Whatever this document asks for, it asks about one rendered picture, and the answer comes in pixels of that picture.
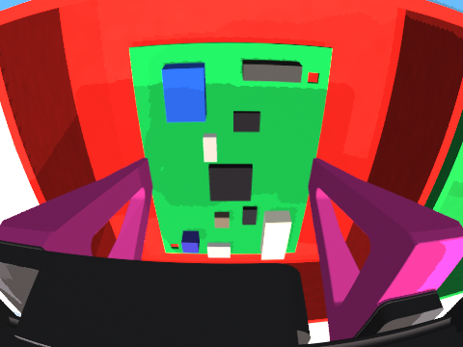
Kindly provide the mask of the red bin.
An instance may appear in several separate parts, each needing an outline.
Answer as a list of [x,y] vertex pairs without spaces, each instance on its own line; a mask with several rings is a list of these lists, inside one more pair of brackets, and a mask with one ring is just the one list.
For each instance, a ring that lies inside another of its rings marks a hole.
[[[463,109],[463,13],[426,0],[31,0],[0,11],[0,102],[39,204],[145,157],[129,47],[188,42],[332,47],[316,158],[425,205]],[[144,245],[145,261],[293,266],[309,324],[327,322],[310,197],[285,259],[166,254],[152,196]]]

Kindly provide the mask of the green open-top bin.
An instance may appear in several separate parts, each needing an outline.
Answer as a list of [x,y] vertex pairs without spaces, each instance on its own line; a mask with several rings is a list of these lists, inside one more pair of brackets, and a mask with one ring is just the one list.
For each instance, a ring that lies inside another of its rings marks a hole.
[[[424,206],[459,221],[463,227],[463,109],[442,168]],[[436,291],[440,300],[463,293],[463,257]]]

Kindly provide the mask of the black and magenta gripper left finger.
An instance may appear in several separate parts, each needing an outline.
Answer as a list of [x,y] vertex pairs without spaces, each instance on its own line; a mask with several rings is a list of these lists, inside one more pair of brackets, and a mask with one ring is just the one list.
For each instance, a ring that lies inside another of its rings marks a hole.
[[152,181],[148,158],[48,200],[0,224],[0,240],[93,256],[94,235],[130,200],[108,258],[142,260]]

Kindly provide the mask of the green circuit board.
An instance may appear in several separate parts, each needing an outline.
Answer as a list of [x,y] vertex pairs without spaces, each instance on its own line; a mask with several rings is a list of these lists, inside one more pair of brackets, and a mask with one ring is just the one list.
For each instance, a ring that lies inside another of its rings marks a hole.
[[129,47],[166,254],[295,253],[332,51],[270,42]]

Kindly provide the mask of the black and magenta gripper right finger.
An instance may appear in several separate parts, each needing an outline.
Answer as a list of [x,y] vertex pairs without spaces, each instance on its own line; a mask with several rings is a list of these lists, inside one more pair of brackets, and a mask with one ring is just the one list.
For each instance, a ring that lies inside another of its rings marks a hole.
[[[354,337],[387,301],[436,291],[463,257],[459,221],[320,158],[308,189],[330,341]],[[361,271],[330,199],[368,236]]]

